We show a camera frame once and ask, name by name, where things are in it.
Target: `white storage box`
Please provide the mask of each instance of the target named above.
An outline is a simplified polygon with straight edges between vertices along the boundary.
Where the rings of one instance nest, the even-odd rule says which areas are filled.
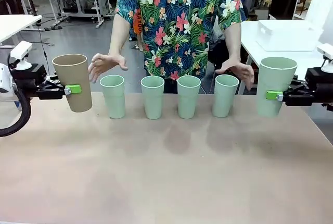
[[[265,51],[313,51],[323,30],[305,20],[259,20],[257,42]]]

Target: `light green cup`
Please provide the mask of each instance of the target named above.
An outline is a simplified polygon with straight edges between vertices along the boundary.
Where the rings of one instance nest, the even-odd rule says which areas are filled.
[[[297,68],[297,62],[285,57],[267,57],[261,60],[257,89],[257,112],[261,116],[279,114],[282,102],[267,100],[266,92],[286,91]]]
[[[184,119],[194,116],[201,81],[197,77],[182,76],[177,80],[178,115]]]
[[[141,80],[141,88],[147,118],[160,118],[163,109],[164,79],[157,76],[144,77]]]
[[[229,114],[238,85],[238,79],[228,74],[221,74],[215,78],[213,115],[226,117]]]
[[[103,88],[104,100],[110,118],[122,118],[125,115],[124,78],[112,74],[103,77],[99,83]]]

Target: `hawaiian shirt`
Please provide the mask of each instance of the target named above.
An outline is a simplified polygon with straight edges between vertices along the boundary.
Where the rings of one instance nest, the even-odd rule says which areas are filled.
[[[147,72],[172,80],[205,75],[217,15],[221,29],[245,20],[241,0],[118,0],[116,12],[142,28]]]

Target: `cup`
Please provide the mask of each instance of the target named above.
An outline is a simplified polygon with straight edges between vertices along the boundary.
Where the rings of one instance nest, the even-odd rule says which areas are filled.
[[[261,60],[257,89],[257,112],[261,116],[279,114],[282,102],[266,99],[266,92],[286,91],[295,74],[297,62],[285,57],[267,57]]]
[[[66,95],[67,102],[73,112],[89,110],[92,103],[87,58],[79,54],[68,54],[52,60],[62,85],[80,85],[81,93]]]
[[[111,74],[100,80],[103,96],[108,107],[109,116],[113,119],[122,118],[125,115],[125,83],[122,76]]]
[[[141,79],[141,88],[147,118],[160,118],[163,109],[164,79],[157,76],[144,77]]]
[[[177,80],[178,115],[184,119],[194,116],[201,81],[197,77],[182,76]]]
[[[234,104],[234,97],[239,85],[236,77],[221,74],[215,78],[213,115],[226,117]]]

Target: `monitor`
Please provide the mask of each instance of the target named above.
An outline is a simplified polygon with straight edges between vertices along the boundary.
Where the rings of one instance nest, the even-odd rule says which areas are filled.
[[[269,15],[275,19],[291,20],[298,0],[272,0]]]

